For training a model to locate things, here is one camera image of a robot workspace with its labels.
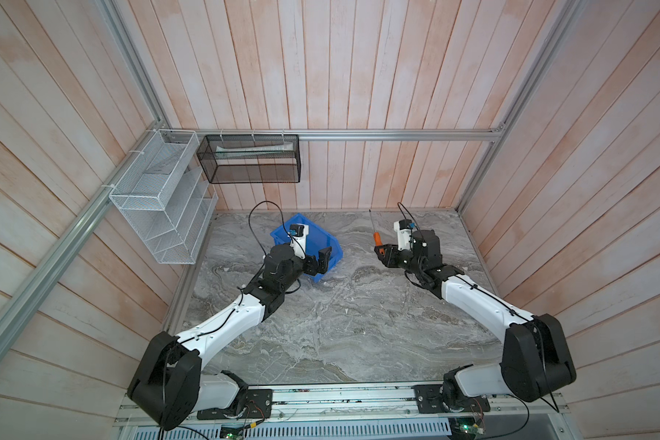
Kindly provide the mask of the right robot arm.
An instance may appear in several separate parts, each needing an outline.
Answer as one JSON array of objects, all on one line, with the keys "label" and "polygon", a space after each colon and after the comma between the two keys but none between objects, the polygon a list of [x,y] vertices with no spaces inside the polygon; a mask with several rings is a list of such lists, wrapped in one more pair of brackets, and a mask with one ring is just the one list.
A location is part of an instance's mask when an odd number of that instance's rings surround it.
[{"label": "right robot arm", "polygon": [[560,322],[534,315],[490,293],[455,266],[443,261],[440,240],[414,223],[396,223],[397,243],[373,235],[379,261],[404,271],[409,282],[452,304],[487,328],[502,343],[497,363],[467,365],[447,372],[441,400],[449,411],[461,411],[484,395],[508,394],[532,403],[577,379],[568,341]]}]

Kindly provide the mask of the orange handled screwdriver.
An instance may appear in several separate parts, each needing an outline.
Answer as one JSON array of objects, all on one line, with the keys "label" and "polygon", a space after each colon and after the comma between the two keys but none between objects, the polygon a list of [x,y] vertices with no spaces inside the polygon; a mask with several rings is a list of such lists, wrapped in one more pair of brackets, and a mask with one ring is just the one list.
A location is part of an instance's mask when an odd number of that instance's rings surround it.
[{"label": "orange handled screwdriver", "polygon": [[374,244],[375,244],[374,250],[379,256],[384,256],[385,255],[385,249],[383,247],[383,243],[382,243],[382,240],[381,240],[381,234],[379,233],[379,231],[377,231],[377,228],[375,226],[372,211],[369,210],[368,213],[370,214],[370,222],[371,222],[372,228],[373,228],[373,240],[374,240]]}]

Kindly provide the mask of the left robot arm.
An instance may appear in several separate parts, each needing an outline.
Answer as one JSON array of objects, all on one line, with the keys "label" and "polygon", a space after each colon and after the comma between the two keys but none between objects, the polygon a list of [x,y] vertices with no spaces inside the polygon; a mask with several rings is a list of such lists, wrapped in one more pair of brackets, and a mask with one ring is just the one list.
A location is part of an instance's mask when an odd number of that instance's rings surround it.
[{"label": "left robot arm", "polygon": [[297,255],[290,244],[273,247],[229,306],[177,335],[162,331],[148,343],[128,386],[128,398],[164,431],[178,427],[194,412],[246,414],[249,385],[225,370],[204,377],[203,368],[234,339],[275,313],[302,275],[326,273],[331,253],[331,247],[317,255]]}]

